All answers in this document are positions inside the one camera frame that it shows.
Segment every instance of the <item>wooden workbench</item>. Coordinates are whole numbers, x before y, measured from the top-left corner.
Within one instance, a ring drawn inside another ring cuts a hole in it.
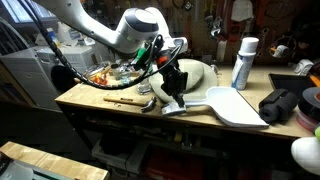
[[[246,89],[240,91],[244,98],[251,104],[251,106],[258,111],[259,102],[269,95],[272,91],[272,85],[269,81],[268,74],[293,74],[293,70],[288,67],[255,67],[251,70]],[[218,75],[219,86],[231,86],[231,67],[220,67]],[[198,125],[211,128],[228,129],[231,131],[240,131],[245,133],[254,133],[267,136],[275,136],[280,138],[299,138],[313,136],[313,134],[296,121],[296,113],[298,108],[294,110],[290,119],[281,123],[274,123],[267,129],[252,129],[252,128],[233,128],[224,125],[217,120],[215,114],[209,107],[192,107],[188,108],[187,113],[165,118],[161,114],[161,102],[157,107],[148,113],[141,113],[140,107],[116,104],[112,102],[103,101],[104,96],[119,96],[132,97],[143,101],[150,100],[153,93],[148,95],[139,95],[136,92],[136,87],[131,87],[124,90],[106,91],[100,90],[88,85],[78,84],[66,93],[62,94],[56,99],[58,104],[67,105],[70,107],[82,107],[88,109],[99,109],[106,112],[114,112],[119,114],[126,114],[132,116],[147,117],[150,119],[161,119],[163,121],[174,121],[177,123]]]
[[[77,180],[106,180],[109,172],[14,142],[0,148],[10,158]]]

